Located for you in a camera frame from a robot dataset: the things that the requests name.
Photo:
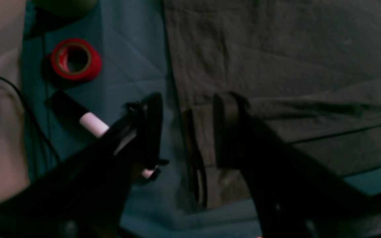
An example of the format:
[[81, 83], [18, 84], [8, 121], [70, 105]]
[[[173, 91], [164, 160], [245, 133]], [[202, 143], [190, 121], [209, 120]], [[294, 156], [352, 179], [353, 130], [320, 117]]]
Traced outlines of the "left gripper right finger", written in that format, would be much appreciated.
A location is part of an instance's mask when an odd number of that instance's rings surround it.
[[381, 195], [284, 143], [245, 97], [215, 94], [213, 124], [217, 165], [242, 174], [264, 238], [381, 238]]

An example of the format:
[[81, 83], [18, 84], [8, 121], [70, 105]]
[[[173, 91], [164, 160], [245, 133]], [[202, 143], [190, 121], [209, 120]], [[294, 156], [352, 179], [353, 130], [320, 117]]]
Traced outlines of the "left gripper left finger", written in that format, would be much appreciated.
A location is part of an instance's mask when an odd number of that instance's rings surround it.
[[128, 193], [160, 159], [163, 98], [152, 93], [97, 141], [0, 203], [0, 238], [115, 238]]

